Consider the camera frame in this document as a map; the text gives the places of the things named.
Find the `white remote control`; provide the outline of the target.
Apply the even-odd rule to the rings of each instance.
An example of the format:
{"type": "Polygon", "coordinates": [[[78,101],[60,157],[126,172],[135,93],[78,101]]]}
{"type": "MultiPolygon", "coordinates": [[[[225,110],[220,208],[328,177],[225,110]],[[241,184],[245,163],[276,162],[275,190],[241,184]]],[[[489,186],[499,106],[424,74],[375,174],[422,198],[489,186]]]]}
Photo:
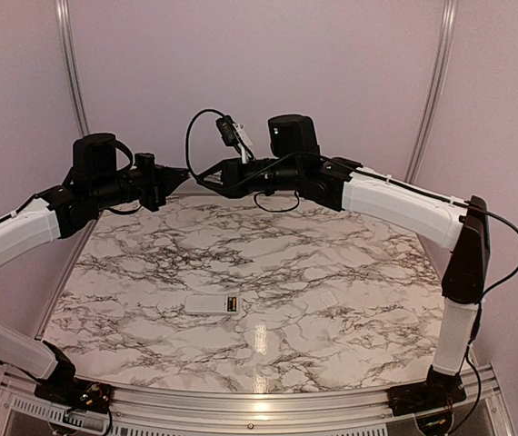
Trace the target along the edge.
{"type": "Polygon", "coordinates": [[[237,312],[226,311],[226,298],[235,295],[189,295],[185,299],[184,311],[192,315],[232,315],[239,312],[240,298],[237,297],[237,312]]]}

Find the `white battery cover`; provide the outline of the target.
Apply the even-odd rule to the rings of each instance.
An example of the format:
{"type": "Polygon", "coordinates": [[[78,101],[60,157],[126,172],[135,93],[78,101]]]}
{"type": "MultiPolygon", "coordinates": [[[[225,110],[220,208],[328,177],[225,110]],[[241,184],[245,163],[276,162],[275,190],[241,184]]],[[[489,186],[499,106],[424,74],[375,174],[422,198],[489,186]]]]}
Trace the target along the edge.
{"type": "Polygon", "coordinates": [[[322,292],[320,297],[326,307],[334,307],[337,304],[337,300],[332,292],[322,292]]]}

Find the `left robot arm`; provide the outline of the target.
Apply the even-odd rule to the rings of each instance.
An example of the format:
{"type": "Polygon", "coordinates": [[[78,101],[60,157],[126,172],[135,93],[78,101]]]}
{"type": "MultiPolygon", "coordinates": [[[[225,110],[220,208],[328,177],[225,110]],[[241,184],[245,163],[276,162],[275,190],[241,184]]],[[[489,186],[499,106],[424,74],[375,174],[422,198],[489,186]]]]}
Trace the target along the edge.
{"type": "MultiPolygon", "coordinates": [[[[25,253],[64,240],[108,210],[137,202],[150,212],[189,177],[163,166],[150,153],[133,154],[114,134],[89,134],[73,144],[73,163],[64,181],[29,197],[0,217],[0,268],[25,253]]],[[[64,404],[83,396],[75,366],[54,345],[0,325],[0,364],[23,371],[64,404]]]]}

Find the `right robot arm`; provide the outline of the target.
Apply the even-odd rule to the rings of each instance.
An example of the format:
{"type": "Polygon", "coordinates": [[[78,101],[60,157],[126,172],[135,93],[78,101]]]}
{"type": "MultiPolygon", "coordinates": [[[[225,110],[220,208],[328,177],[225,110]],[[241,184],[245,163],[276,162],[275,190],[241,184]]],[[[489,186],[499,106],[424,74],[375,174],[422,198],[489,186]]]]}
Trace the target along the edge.
{"type": "Polygon", "coordinates": [[[443,277],[443,320],[433,363],[418,398],[436,407],[460,380],[467,348],[480,313],[490,256],[486,204],[465,202],[423,190],[377,173],[361,163],[320,153],[313,119],[283,114],[268,120],[272,157],[254,158],[244,128],[226,114],[215,125],[238,157],[194,176],[196,182],[225,198],[251,193],[294,191],[337,212],[362,213],[392,223],[450,251],[450,271],[443,277]]]}

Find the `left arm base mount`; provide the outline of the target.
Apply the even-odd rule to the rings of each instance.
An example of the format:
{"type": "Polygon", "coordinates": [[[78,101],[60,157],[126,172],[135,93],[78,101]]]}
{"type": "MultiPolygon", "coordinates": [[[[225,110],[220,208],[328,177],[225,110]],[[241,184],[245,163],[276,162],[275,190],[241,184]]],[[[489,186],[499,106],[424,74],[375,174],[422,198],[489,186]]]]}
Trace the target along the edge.
{"type": "Polygon", "coordinates": [[[72,378],[42,381],[35,387],[35,397],[58,403],[68,409],[107,414],[113,396],[108,383],[72,378]]]}

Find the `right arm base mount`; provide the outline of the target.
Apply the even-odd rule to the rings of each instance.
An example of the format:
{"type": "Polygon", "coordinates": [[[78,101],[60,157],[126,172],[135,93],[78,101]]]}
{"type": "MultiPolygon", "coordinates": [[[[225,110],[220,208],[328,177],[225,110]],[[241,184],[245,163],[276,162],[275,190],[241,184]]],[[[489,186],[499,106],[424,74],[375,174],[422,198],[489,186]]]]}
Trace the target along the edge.
{"type": "Polygon", "coordinates": [[[393,416],[447,408],[467,398],[459,377],[452,383],[426,380],[393,386],[388,389],[387,395],[393,416]]]}

